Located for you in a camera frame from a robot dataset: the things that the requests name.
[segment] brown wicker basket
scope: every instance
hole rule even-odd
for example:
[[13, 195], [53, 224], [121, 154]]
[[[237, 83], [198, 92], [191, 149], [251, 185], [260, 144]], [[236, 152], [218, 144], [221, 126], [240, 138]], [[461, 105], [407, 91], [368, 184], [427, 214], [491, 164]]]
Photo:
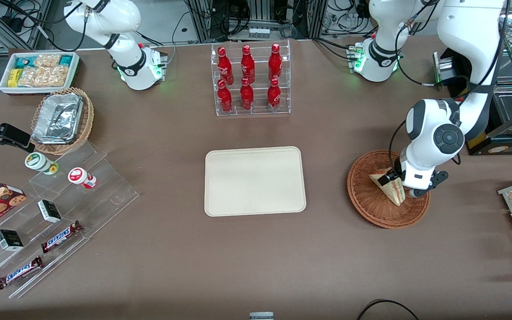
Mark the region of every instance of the brown wicker basket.
[[[397, 156], [398, 152], [393, 152], [392, 160]], [[389, 167], [387, 150], [363, 154], [349, 170], [347, 191], [357, 211], [368, 221], [388, 229], [410, 227], [428, 210], [430, 194], [413, 198], [405, 190], [406, 200], [396, 206], [368, 176], [375, 170]]]
[[[44, 153], [56, 154], [57, 156], [62, 156], [67, 151], [75, 148], [77, 146], [81, 146], [88, 139], [90, 135], [90, 131], [92, 131], [92, 121], [94, 121], [94, 107], [92, 105], [92, 101], [88, 98], [87, 94], [77, 88], [69, 88], [63, 89], [56, 92], [51, 93], [51, 95], [66, 95], [67, 93], [76, 93], [84, 98], [83, 105], [83, 113], [80, 116], [80, 125], [79, 125], [79, 134], [75, 142], [72, 144], [39, 144], [38, 142], [31, 142], [35, 145], [37, 150]], [[37, 123], [37, 119], [39, 118], [39, 112], [41, 111], [41, 106], [43, 105], [43, 101], [39, 104], [37, 111], [35, 112], [35, 116], [31, 121], [31, 130], [35, 130], [35, 124]]]

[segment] small bottle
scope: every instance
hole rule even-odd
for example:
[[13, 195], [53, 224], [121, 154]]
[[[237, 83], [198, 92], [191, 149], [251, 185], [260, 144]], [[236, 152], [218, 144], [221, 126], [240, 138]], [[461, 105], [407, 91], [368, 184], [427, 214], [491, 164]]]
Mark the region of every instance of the small bottle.
[[55, 174], [59, 170], [59, 164], [49, 160], [40, 152], [32, 152], [25, 158], [25, 166], [48, 176]]
[[282, 75], [282, 56], [280, 56], [280, 45], [272, 44], [272, 54], [268, 60], [268, 79], [272, 81], [274, 77], [280, 79]]
[[83, 168], [74, 168], [68, 173], [68, 180], [73, 184], [79, 184], [86, 189], [92, 189], [96, 186], [96, 177], [91, 176], [88, 171]]
[[230, 59], [226, 56], [226, 49], [220, 47], [217, 52], [219, 53], [219, 73], [221, 78], [226, 81], [227, 85], [232, 85], [234, 83], [232, 63], [230, 63]]
[[252, 108], [254, 108], [254, 90], [252, 90], [248, 77], [242, 77], [240, 97], [242, 97], [242, 107], [244, 110], [252, 111]]
[[217, 81], [217, 85], [219, 86], [217, 95], [219, 96], [219, 102], [221, 105], [222, 112], [232, 112], [232, 95], [230, 95], [230, 91], [226, 87], [225, 81], [223, 79], [219, 79], [219, 81]]
[[280, 108], [281, 94], [282, 90], [278, 87], [278, 78], [272, 79], [268, 88], [268, 110], [270, 112], [276, 112]]
[[250, 45], [242, 46], [242, 61], [240, 62], [242, 67], [242, 76], [247, 77], [250, 84], [256, 81], [256, 68], [254, 66], [254, 57], [250, 53]]

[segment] plastic tray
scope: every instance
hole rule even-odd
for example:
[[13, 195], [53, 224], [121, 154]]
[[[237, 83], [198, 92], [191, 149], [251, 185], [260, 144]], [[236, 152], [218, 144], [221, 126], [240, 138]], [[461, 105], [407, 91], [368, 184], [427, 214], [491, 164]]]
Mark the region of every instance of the plastic tray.
[[[28, 87], [12, 88], [12, 87], [8, 87], [7, 81], [9, 79], [9, 74], [11, 73], [11, 70], [13, 69], [13, 67], [15, 67], [17, 60], [21, 57], [31, 57], [31, 56], [36, 56], [39, 54], [72, 56], [71, 65], [69, 65], [69, 67], [68, 67], [67, 79], [65, 80], [64, 85], [62, 87], [42, 87], [42, 88], [28, 88]], [[68, 89], [71, 86], [72, 81], [75, 78], [76, 69], [78, 67], [79, 60], [80, 60], [79, 55], [77, 55], [74, 52], [62, 52], [62, 51], [47, 52], [47, 51], [44, 51], [44, 52], [13, 53], [9, 57], [8, 64], [5, 67], [4, 75], [1, 77], [0, 90], [3, 93], [7, 93], [8, 95], [45, 95], [47, 93], [59, 91], [61, 89]]]
[[216, 150], [207, 154], [207, 215], [259, 215], [304, 209], [305, 188], [298, 148]]

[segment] beige tray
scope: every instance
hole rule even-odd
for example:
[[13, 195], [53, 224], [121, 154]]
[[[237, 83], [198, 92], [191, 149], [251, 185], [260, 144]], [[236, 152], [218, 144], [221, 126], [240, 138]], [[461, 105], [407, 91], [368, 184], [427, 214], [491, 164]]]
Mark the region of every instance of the beige tray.
[[298, 148], [216, 150], [207, 154], [207, 215], [260, 215], [303, 209], [305, 188]]

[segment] snickers bar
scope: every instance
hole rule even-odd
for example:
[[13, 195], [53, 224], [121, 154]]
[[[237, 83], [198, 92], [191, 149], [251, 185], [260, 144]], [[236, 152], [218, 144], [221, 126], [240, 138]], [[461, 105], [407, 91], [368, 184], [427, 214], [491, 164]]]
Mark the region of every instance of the snickers bar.
[[41, 259], [40, 256], [37, 256], [33, 261], [15, 270], [13, 273], [10, 273], [6, 277], [1, 277], [0, 290], [8, 286], [13, 281], [17, 280], [18, 278], [25, 276], [27, 273], [30, 273], [31, 271], [42, 267], [43, 260]]
[[69, 225], [68, 228], [61, 231], [61, 233], [59, 233], [58, 235], [55, 235], [49, 241], [43, 243], [41, 245], [41, 247], [43, 248], [43, 253], [47, 253], [47, 252], [51, 251], [51, 249], [53, 249], [57, 245], [63, 243], [63, 241], [70, 238], [72, 235], [75, 234], [75, 232], [79, 231], [80, 229], [82, 229], [82, 226], [80, 225], [80, 223], [77, 220], [73, 224]]

